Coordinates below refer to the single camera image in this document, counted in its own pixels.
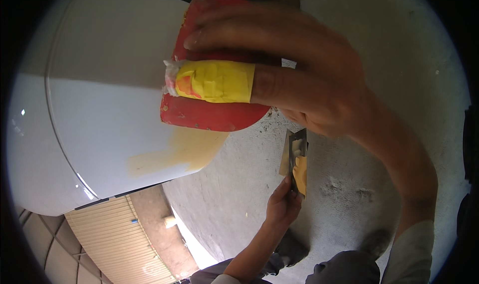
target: shoe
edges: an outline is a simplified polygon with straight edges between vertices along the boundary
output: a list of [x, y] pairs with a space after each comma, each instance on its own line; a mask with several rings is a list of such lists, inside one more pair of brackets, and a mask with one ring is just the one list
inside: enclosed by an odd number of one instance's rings
[[288, 257], [289, 263], [286, 267], [295, 265], [308, 256], [309, 250], [302, 243], [300, 243], [294, 236], [290, 229], [286, 231], [278, 246], [274, 250], [281, 257]]
[[385, 229], [379, 229], [366, 235], [358, 251], [368, 253], [376, 261], [384, 254], [390, 241], [391, 234]]

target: forearm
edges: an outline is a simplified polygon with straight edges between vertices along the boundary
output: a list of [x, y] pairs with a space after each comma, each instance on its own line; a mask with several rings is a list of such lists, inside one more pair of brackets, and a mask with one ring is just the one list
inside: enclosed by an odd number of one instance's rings
[[230, 262], [224, 274], [242, 283], [254, 279], [268, 262], [286, 230], [265, 221], [251, 243]]
[[424, 146], [373, 94], [369, 102], [370, 113], [350, 137], [384, 163], [403, 203], [434, 210], [437, 176]]

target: red plastic spreader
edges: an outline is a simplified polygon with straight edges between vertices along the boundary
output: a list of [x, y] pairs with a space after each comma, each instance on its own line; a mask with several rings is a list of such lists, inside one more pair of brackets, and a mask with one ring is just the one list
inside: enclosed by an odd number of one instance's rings
[[[214, 50], [193, 52], [183, 47], [188, 35], [197, 30], [195, 19], [204, 12], [225, 6], [248, 3], [247, 0], [192, 0], [184, 15], [172, 60], [233, 60], [246, 63], [281, 65], [281, 59], [244, 50]], [[251, 103], [209, 103], [203, 100], [164, 94], [161, 101], [161, 120], [167, 124], [215, 131], [236, 131], [249, 127], [261, 119], [269, 106]]]

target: gray pants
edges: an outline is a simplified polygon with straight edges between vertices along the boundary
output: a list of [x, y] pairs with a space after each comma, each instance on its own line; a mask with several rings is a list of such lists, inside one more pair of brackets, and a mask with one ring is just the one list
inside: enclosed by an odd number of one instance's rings
[[[191, 276], [192, 284], [211, 284], [222, 274], [232, 259], [225, 260]], [[284, 264], [277, 253], [273, 253], [262, 272], [253, 279], [252, 284], [267, 284], [262, 280], [265, 275], [277, 275]], [[378, 284], [379, 268], [369, 255], [360, 251], [344, 251], [331, 260], [316, 264], [314, 273], [308, 275], [306, 284]]]

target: sleeve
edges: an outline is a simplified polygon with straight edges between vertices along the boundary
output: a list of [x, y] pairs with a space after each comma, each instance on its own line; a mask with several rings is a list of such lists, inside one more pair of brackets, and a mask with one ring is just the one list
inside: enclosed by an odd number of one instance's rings
[[230, 275], [221, 274], [211, 284], [241, 284], [241, 282]]
[[434, 222], [419, 222], [392, 245], [381, 284], [426, 284], [431, 275]]

